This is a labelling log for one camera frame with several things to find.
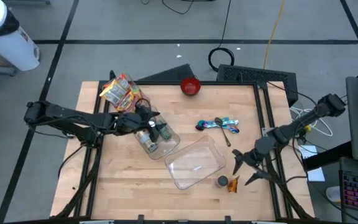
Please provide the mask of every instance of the spoon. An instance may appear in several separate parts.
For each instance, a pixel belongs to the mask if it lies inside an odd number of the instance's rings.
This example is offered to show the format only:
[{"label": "spoon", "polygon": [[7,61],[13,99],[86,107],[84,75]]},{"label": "spoon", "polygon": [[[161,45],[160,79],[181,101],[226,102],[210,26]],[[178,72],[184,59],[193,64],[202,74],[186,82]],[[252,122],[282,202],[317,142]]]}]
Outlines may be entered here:
[{"label": "spoon", "polygon": [[215,118],[215,123],[219,126],[219,127],[221,127],[221,129],[222,129],[222,132],[223,132],[223,135],[224,135],[224,139],[226,140],[226,144],[227,144],[227,146],[231,146],[231,144],[230,144],[230,142],[229,142],[229,140],[228,140],[228,138],[227,138],[227,136],[226,136],[226,134],[224,133],[224,130],[223,130],[223,127],[222,127],[222,125],[223,125],[223,121],[222,121],[222,119],[221,118]]}]

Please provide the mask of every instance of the red bowl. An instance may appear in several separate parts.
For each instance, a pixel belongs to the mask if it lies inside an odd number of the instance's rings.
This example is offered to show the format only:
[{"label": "red bowl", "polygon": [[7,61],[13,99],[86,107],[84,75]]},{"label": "red bowl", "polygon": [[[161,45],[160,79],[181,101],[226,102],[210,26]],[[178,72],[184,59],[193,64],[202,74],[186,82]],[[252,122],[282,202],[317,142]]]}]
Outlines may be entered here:
[{"label": "red bowl", "polygon": [[194,96],[200,91],[201,84],[196,78],[185,78],[181,81],[180,88],[186,96]]}]

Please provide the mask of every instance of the wooden table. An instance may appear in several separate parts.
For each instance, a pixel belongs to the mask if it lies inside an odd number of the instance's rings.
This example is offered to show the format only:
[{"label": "wooden table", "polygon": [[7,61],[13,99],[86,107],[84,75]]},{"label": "wooden table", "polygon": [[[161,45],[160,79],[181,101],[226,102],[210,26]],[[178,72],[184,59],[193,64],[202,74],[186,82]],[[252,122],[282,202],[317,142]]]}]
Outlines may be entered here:
[{"label": "wooden table", "polygon": [[[93,112],[97,87],[98,82],[83,82],[76,110]],[[208,135],[215,140],[216,147],[226,158],[226,166],[189,189],[179,190],[173,183],[164,160],[151,160],[133,135],[107,135],[104,137],[92,219],[136,220],[139,214],[145,215],[147,220],[223,220],[225,215],[230,215],[232,220],[275,219],[269,182],[260,179],[244,186],[254,173],[253,168],[246,165],[241,167],[236,194],[214,185],[219,175],[232,178],[234,156],[231,151],[249,151],[254,147],[254,141],[260,138],[252,86],[205,85],[192,98],[182,94],[179,86],[140,87],[180,136],[181,141],[176,150]],[[263,94],[260,95],[265,123],[269,126]],[[269,86],[269,95],[275,124],[280,126],[290,123],[285,92]],[[195,129],[199,120],[214,119],[217,116],[239,120],[239,134],[226,132],[232,147],[226,146],[220,129]],[[70,155],[78,145],[76,139],[69,140],[65,156]],[[62,169],[51,215],[60,212],[75,193],[73,188],[78,188],[84,154],[85,150],[78,153]],[[286,178],[305,175],[290,147],[283,149],[282,158]],[[306,180],[294,179],[288,184],[288,188],[306,212],[314,216]],[[282,195],[278,188],[277,191],[281,214],[285,216]],[[86,192],[82,214],[85,214],[87,199]]]}]

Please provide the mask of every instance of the floor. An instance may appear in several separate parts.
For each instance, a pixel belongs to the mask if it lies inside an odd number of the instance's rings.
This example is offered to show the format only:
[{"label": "floor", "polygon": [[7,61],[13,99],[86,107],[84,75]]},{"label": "floor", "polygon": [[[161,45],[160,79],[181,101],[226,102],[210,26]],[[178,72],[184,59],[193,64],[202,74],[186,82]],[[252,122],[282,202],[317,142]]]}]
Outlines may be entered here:
[{"label": "floor", "polygon": [[[189,5],[165,2],[180,11]],[[262,68],[280,2],[232,0],[225,35],[230,44],[223,47],[234,52],[236,65]],[[148,5],[140,0],[51,0],[49,6],[9,1],[42,59],[34,70],[0,76],[0,206],[17,160],[25,157],[25,138],[31,137],[22,120],[28,101],[41,95],[74,108],[81,82],[107,80],[111,69],[139,79],[189,63],[201,80],[215,80],[207,56],[221,38],[228,3],[195,2],[179,15],[158,0]],[[273,42],[266,69],[295,72],[298,90],[316,100],[327,93],[345,95],[345,78],[358,75],[358,0],[287,0],[275,39],[289,41]],[[230,61],[216,53],[213,62]],[[299,101],[311,106],[302,97]],[[334,136],[314,131],[310,141],[331,148],[350,139],[347,114],[325,120]],[[65,145],[64,139],[33,137],[5,222],[48,218]],[[312,183],[321,192],[338,185],[338,165],[323,170],[326,182]],[[318,218],[341,220],[313,188],[311,197]]]}]

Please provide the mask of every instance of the black metal frame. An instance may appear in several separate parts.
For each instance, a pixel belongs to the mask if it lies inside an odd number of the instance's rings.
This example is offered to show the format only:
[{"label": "black metal frame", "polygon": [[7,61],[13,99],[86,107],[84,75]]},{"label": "black metal frame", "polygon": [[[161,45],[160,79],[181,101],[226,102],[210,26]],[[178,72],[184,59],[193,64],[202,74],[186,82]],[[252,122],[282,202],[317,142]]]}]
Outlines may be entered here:
[{"label": "black metal frame", "polygon": [[[101,93],[103,85],[106,84],[107,82],[108,81],[99,81],[98,94],[96,95],[96,101],[95,101],[95,105],[94,105],[94,113],[99,112],[100,104],[101,104],[101,98],[99,97],[99,94]],[[137,83],[137,85],[180,85],[179,81],[177,81],[177,82],[176,81],[167,81],[167,82],[165,82],[165,81],[162,81],[162,82],[138,81],[136,83]],[[268,91],[266,82],[255,81],[255,82],[240,82],[239,83],[239,82],[232,82],[232,81],[226,81],[226,82],[225,81],[221,81],[221,82],[201,81],[201,85],[247,85],[247,86],[253,86],[254,95],[255,95],[255,103],[256,103],[257,114],[258,114],[258,119],[259,119],[260,133],[262,134],[262,128],[265,128],[265,120],[264,120],[262,104],[261,104],[260,95],[259,95],[259,89],[261,88],[263,90],[263,94],[264,94],[264,98],[265,98],[265,105],[266,105],[266,110],[267,110],[269,126],[271,128],[275,126],[274,119],[273,119],[272,106],[270,104],[269,91]],[[108,110],[109,110],[109,103],[106,102],[104,105],[103,111],[108,112]],[[103,148],[103,138],[101,138],[100,146],[96,147],[96,155],[95,155],[94,163],[95,162],[97,162],[98,164],[100,163],[102,148]],[[86,149],[84,164],[83,164],[81,178],[80,178],[80,186],[85,183],[85,180],[89,176],[89,174],[87,174],[87,173],[88,173],[88,169],[90,166],[90,158],[91,158],[92,150],[93,150],[92,148]],[[280,152],[275,151],[275,156],[277,158],[276,163],[277,163],[277,170],[278,170],[280,179],[284,182],[284,181],[286,181],[286,179],[284,176],[283,162],[282,162]],[[67,221],[67,223],[78,223],[80,220],[81,221],[91,220],[94,196],[96,193],[98,171],[99,171],[99,166],[96,166],[96,175],[94,175],[92,177],[91,182],[90,182],[89,198],[88,198],[88,203],[86,205],[85,216],[80,216],[80,211],[81,211],[81,206],[82,206],[82,195],[83,195],[83,193],[82,193],[80,195],[79,201],[75,205],[73,217],[55,217],[55,218],[51,218],[49,220],[33,220],[33,221],[18,222],[18,223],[28,223],[28,224],[30,224],[30,223],[59,223],[59,222],[64,222],[65,220]],[[283,222],[285,220],[288,220],[290,222],[292,220],[292,221],[296,221],[298,223],[302,222],[303,220],[293,219],[292,209],[291,209],[291,206],[288,203],[288,200],[286,198],[284,198],[284,203],[285,203],[285,210],[287,213],[287,217],[281,216],[276,186],[272,181],[270,181],[269,184],[270,184],[270,192],[272,194],[273,210],[274,210],[274,215],[275,215],[276,221],[280,220],[281,222]],[[166,223],[166,224],[168,224],[168,223],[178,223],[178,220],[144,220],[144,216],[139,215],[138,220],[114,220],[114,223]],[[186,223],[225,223],[226,224],[226,223],[250,223],[250,222],[249,221],[231,221],[230,217],[226,217],[225,221],[190,221],[190,220],[186,220]]]}]

